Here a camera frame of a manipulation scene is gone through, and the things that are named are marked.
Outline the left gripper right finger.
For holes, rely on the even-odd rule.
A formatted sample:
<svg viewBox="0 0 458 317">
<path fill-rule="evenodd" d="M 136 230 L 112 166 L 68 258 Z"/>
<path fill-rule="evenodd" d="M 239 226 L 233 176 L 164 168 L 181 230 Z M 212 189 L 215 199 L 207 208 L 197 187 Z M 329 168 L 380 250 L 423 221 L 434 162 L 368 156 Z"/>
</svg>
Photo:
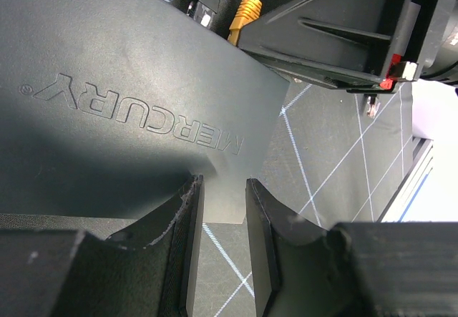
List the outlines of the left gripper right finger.
<svg viewBox="0 0 458 317">
<path fill-rule="evenodd" d="M 246 182 L 258 316 L 455 316 L 456 223 L 323 229 Z"/>
</svg>

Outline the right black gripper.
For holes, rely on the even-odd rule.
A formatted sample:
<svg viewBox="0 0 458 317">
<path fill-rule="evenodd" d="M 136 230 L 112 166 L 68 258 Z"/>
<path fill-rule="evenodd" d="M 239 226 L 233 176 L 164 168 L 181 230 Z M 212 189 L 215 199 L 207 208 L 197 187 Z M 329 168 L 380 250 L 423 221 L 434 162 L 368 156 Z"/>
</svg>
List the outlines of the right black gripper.
<svg viewBox="0 0 458 317">
<path fill-rule="evenodd" d="M 292 0 L 244 26 L 238 48 L 329 89 L 457 87 L 457 0 Z"/>
</svg>

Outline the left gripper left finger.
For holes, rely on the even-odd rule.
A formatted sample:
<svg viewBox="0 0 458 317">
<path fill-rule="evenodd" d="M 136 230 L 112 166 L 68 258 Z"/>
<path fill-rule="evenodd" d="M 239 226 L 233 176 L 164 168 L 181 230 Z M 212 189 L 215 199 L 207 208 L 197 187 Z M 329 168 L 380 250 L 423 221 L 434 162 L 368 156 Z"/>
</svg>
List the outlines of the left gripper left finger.
<svg viewBox="0 0 458 317">
<path fill-rule="evenodd" d="M 191 316 L 204 179 L 107 238 L 1 230 L 3 316 Z"/>
</svg>

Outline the yellow ethernet cable long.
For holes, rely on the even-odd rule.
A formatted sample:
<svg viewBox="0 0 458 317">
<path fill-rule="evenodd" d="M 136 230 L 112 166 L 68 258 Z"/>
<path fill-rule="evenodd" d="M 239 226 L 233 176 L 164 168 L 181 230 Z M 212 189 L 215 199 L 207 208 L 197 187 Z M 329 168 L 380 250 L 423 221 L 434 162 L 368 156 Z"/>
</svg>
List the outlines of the yellow ethernet cable long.
<svg viewBox="0 0 458 317">
<path fill-rule="evenodd" d="M 236 46 L 241 29 L 260 17 L 262 2 L 260 0 L 241 0 L 235 17 L 229 28 L 228 41 Z"/>
</svg>

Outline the black network switch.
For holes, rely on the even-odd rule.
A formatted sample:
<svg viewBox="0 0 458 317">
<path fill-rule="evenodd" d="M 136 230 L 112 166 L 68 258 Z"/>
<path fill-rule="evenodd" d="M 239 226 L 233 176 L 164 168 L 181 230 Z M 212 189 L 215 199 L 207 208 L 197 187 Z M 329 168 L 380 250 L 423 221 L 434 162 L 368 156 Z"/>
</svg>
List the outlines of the black network switch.
<svg viewBox="0 0 458 317">
<path fill-rule="evenodd" d="M 241 223 L 287 81 L 163 0 L 1 0 L 1 211 Z"/>
</svg>

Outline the yellow ethernet cable short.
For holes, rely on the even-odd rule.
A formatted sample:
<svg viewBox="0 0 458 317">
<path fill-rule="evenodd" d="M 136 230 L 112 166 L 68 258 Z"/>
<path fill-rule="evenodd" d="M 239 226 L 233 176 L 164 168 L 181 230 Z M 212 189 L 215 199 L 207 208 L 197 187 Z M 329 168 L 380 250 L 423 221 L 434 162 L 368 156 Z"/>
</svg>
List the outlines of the yellow ethernet cable short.
<svg viewBox="0 0 458 317">
<path fill-rule="evenodd" d="M 380 101 L 377 94 L 366 94 L 366 116 L 374 119 L 379 111 Z"/>
</svg>

